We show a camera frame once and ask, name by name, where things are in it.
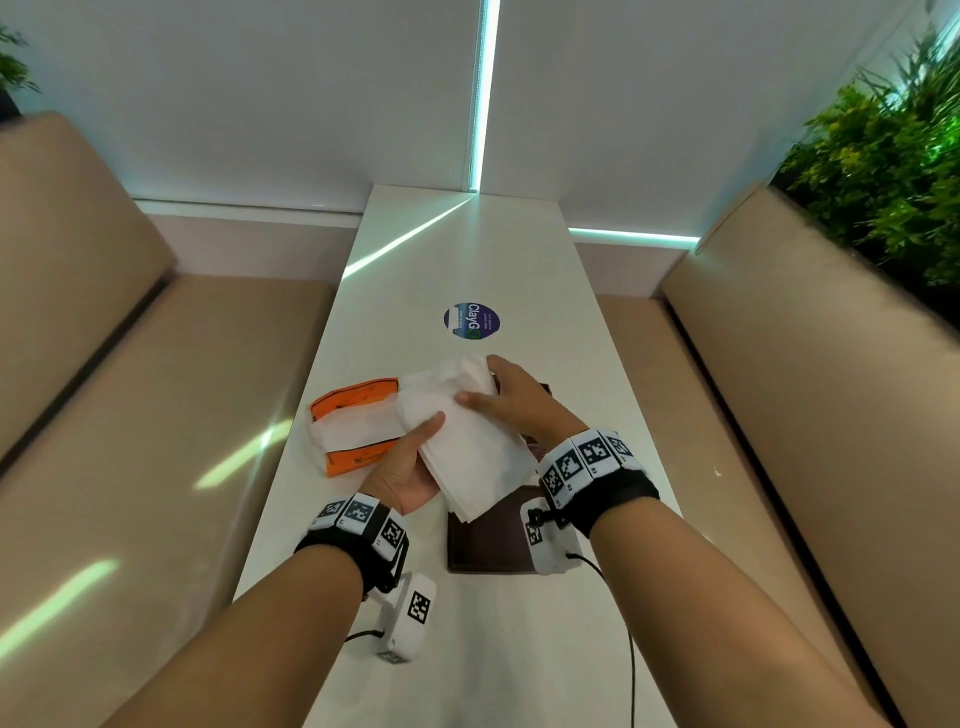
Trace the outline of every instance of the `purple sticker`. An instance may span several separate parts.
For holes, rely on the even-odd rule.
[[[482,303],[457,303],[444,314],[444,326],[462,339],[485,339],[500,329],[500,317]]]

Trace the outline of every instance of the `table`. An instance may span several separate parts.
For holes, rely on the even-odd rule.
[[[481,340],[444,326],[481,303],[500,329]],[[594,426],[618,429],[662,499],[677,508],[564,218],[555,203],[377,186],[317,351],[236,595],[292,552],[324,503],[362,473],[327,479],[307,404],[354,382],[416,372],[469,352],[499,353],[548,382]],[[444,567],[443,499],[408,519],[407,569],[437,582],[419,658],[390,666],[345,645],[307,726],[557,728],[630,725],[627,631],[588,568],[557,576],[475,576]],[[592,555],[589,544],[585,553]],[[354,629],[371,628],[364,604]],[[673,726],[637,656],[637,725]]]

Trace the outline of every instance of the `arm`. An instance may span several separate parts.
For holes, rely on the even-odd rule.
[[[417,450],[443,423],[435,416],[400,438],[360,491],[404,515],[435,496]],[[104,728],[301,726],[362,598],[360,570],[343,551],[298,551],[187,643]]]
[[[463,406],[547,449],[588,429],[516,364],[488,363],[500,395],[461,393]],[[659,501],[610,509],[590,542],[678,725],[887,725],[746,574]]]

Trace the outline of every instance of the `wristband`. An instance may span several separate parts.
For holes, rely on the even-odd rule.
[[[396,586],[410,541],[406,521],[395,509],[356,493],[324,506],[294,552],[318,545],[336,546],[353,559],[365,595],[372,589],[386,594]]]
[[[564,440],[546,454],[540,472],[552,506],[588,538],[614,506],[638,497],[660,499],[615,430],[589,429]]]

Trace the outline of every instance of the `artificial plant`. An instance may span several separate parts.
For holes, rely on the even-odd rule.
[[[780,171],[836,243],[960,287],[960,40],[931,32],[898,71],[860,71]]]
[[[22,47],[27,45],[27,41],[20,33],[15,33],[0,23],[0,91],[13,88],[31,88],[39,91],[36,84],[30,80],[30,71],[27,66],[10,54],[4,53],[5,45]]]

